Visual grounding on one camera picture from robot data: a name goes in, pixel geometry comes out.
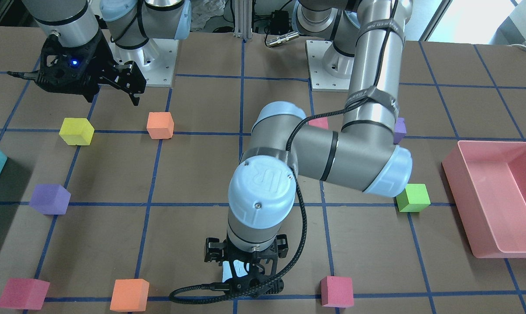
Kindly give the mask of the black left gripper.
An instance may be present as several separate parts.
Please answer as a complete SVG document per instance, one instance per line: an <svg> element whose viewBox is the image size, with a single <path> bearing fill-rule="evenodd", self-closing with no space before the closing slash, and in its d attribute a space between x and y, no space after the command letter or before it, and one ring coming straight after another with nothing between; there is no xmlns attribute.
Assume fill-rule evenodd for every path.
<svg viewBox="0 0 526 314"><path fill-rule="evenodd" d="M244 252L229 239L221 242L208 237L205 241L205 262L218 262L223 268L221 283L210 283L212 291L230 295L265 282L276 274L279 258L288 253L287 236L277 235L271 245L261 252Z"/></svg>

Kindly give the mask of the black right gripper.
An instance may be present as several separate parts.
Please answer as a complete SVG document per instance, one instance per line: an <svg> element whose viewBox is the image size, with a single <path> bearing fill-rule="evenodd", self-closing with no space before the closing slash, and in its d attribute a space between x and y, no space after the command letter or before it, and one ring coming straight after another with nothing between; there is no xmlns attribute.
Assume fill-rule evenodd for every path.
<svg viewBox="0 0 526 314"><path fill-rule="evenodd" d="M82 95L92 102L100 84L128 94L134 106L145 92L146 79L134 61L116 64L102 31L81 46L68 48L50 34L41 49L34 82L47 92Z"/></svg>

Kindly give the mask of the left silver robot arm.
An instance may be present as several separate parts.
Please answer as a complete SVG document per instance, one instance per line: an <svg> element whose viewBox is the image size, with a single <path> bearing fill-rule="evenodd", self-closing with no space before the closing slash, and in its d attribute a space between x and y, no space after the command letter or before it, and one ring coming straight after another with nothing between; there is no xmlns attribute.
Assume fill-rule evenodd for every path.
<svg viewBox="0 0 526 314"><path fill-rule="evenodd" d="M395 197L412 169L409 150L394 143L401 53L410 0L298 0L293 29L327 38L353 57L342 109L306 116L290 102L265 105L228 189L227 237L207 238L205 261L229 263L231 278L171 292L221 291L193 304L283 290L282 277L303 251L307 215L298 175L367 194Z"/></svg>

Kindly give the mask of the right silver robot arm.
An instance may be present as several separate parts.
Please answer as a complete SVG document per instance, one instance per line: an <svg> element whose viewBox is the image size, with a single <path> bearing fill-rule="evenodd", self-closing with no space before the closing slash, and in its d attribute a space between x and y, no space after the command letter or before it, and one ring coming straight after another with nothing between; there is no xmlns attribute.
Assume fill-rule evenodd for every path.
<svg viewBox="0 0 526 314"><path fill-rule="evenodd" d="M87 0L25 0L44 30L38 70L9 72L47 92L81 95L92 102L101 85L125 92L133 105L147 85L146 73L163 67L155 40L184 40L191 30L189 0L102 0L105 38Z"/></svg>

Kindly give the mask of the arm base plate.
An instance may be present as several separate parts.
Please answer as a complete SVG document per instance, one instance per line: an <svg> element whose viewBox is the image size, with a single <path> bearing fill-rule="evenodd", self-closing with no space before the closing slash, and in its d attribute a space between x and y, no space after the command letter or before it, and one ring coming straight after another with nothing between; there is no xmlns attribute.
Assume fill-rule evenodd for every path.
<svg viewBox="0 0 526 314"><path fill-rule="evenodd" d="M115 59L123 64L133 60L146 79L148 87L172 87L178 47L181 41L151 38L143 47L127 50L110 43Z"/></svg>
<svg viewBox="0 0 526 314"><path fill-rule="evenodd" d="M332 41L306 41L307 65L315 91L346 92L354 63L353 56L341 54Z"/></svg>

